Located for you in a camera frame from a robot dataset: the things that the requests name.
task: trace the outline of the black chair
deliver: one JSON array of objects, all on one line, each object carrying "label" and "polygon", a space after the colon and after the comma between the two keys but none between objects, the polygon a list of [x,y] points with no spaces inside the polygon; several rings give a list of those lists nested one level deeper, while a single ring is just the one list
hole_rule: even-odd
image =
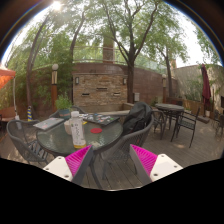
[{"label": "black chair", "polygon": [[224,127],[224,115],[221,114],[219,116],[219,122],[218,122],[218,126],[216,128],[215,136],[217,136],[217,134],[219,132],[219,129],[221,128],[221,138],[222,138],[222,135],[223,135],[223,127]]},{"label": "black chair", "polygon": [[192,138],[191,138],[191,143],[192,143],[193,138],[194,138],[196,122],[197,122],[197,118],[198,118],[200,109],[201,108],[199,107],[196,115],[187,113],[188,116],[190,115],[190,116],[194,117],[194,119],[191,119],[191,118],[183,116],[183,115],[179,115],[177,127],[176,127],[176,130],[175,130],[177,132],[176,137],[178,137],[178,133],[180,131],[180,127],[188,128],[188,129],[193,131]]},{"label": "black chair", "polygon": [[71,110],[72,110],[72,111],[79,111],[80,114],[87,114],[87,112],[86,112],[85,110],[83,110],[82,108],[80,108],[80,107],[78,107],[78,106],[75,106],[75,105],[73,105],[73,106],[71,107]]},{"label": "black chair", "polygon": [[157,126],[159,125],[160,126],[160,139],[162,140],[163,133],[164,133],[164,130],[165,130],[165,127],[166,127],[166,125],[165,125],[165,115],[160,110],[152,110],[152,113],[153,113],[153,116],[154,116],[154,122],[153,122],[154,133],[155,133],[155,130],[156,130]]},{"label": "black chair", "polygon": [[[180,101],[176,101],[175,105],[183,106],[183,101],[181,101],[181,100]],[[176,121],[177,112],[168,112],[166,115],[169,118],[169,130],[170,130],[172,120]]]},{"label": "black chair", "polygon": [[130,158],[131,144],[140,147],[143,145],[154,123],[153,114],[150,119],[149,124],[144,129],[122,136],[115,145],[100,154],[100,158],[104,161],[102,179],[105,179],[108,164],[117,160],[126,162]]},{"label": "black chair", "polygon": [[[71,109],[71,111],[79,111],[80,114],[87,114],[83,109],[81,109],[78,106],[74,106],[73,105],[70,109]],[[49,118],[51,118],[51,117],[60,118],[59,110],[57,110],[56,112],[54,112],[53,114],[51,114],[49,116]]]},{"label": "black chair", "polygon": [[212,120],[212,122],[211,122],[212,127],[214,127],[215,124],[218,125],[218,123],[219,123],[219,116],[220,116],[219,111],[218,110],[214,110],[214,120]]},{"label": "black chair", "polygon": [[37,128],[34,121],[11,120],[7,124],[7,132],[20,155],[30,162],[47,162],[48,153],[41,148],[36,139]]}]

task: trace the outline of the umbrella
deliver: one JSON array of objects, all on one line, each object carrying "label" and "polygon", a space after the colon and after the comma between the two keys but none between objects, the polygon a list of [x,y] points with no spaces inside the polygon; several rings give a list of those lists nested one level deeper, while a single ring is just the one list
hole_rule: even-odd
[{"label": "umbrella", "polygon": [[205,107],[210,105],[210,97],[211,97],[211,90],[209,86],[209,80],[208,80],[208,74],[207,70],[205,68],[205,65],[201,65],[201,72],[203,77],[203,91],[202,91],[202,97],[203,97],[203,103],[204,103],[204,113],[205,113]]},{"label": "umbrella", "polygon": [[7,69],[0,65],[0,89],[3,88],[9,80],[13,79],[14,81],[13,82],[13,98],[14,98],[15,113],[17,116],[16,103],[15,103],[15,75],[16,75],[15,71]]}]

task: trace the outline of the red umbrella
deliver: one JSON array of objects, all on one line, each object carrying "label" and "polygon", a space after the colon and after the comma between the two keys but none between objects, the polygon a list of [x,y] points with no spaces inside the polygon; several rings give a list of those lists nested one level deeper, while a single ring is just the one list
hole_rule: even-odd
[{"label": "red umbrella", "polygon": [[204,64],[201,65],[201,72],[202,72],[202,76],[203,76],[202,97],[203,97],[204,106],[208,107],[210,105],[211,90],[210,90],[210,86],[209,86],[207,70],[206,70]]},{"label": "red umbrella", "polygon": [[9,80],[14,79],[14,82],[13,82],[13,98],[14,98],[15,113],[17,115],[16,103],[15,103],[15,75],[16,75],[15,71],[7,69],[4,66],[1,66],[1,64],[0,64],[0,89],[3,88]]}]

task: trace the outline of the white object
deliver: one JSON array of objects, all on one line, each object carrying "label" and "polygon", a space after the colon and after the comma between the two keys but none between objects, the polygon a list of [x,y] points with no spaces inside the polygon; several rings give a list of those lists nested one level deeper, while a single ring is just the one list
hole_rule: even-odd
[{"label": "white object", "polygon": [[55,118],[55,117],[51,117],[48,118],[47,120],[41,121],[37,124],[34,124],[33,126],[40,128],[42,130],[47,130],[49,128],[54,127],[55,125],[63,122],[64,119],[63,118]]},{"label": "white object", "polygon": [[65,126],[65,131],[67,132],[68,135],[72,134],[71,126],[70,126],[70,119],[68,121],[64,122]]},{"label": "white object", "polygon": [[150,178],[152,182],[154,182],[181,169],[183,169],[183,167],[174,162],[170,157],[165,154],[160,154],[153,166]]},{"label": "white object", "polygon": [[71,181],[73,178],[65,158],[62,156],[56,157],[47,166],[45,166],[43,170],[68,181]]},{"label": "white object", "polygon": [[[19,119],[19,115],[16,115],[16,116],[15,116],[15,119],[16,119],[16,120],[20,120],[20,119]],[[18,128],[19,130],[22,129],[22,125],[21,125],[20,122],[16,122],[16,125],[17,125],[17,128]]]},{"label": "white object", "polygon": [[79,111],[71,112],[72,118],[70,119],[72,140],[75,148],[83,148],[86,146],[86,140],[84,136],[84,129],[82,126],[83,118],[79,116]]}]

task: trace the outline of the bottle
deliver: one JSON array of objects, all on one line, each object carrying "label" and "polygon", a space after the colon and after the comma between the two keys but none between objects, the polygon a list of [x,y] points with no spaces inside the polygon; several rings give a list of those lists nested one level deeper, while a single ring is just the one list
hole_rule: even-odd
[{"label": "bottle", "polygon": [[76,149],[86,147],[86,141],[84,136],[83,119],[79,116],[78,111],[71,112],[70,126],[72,130],[73,145]]}]

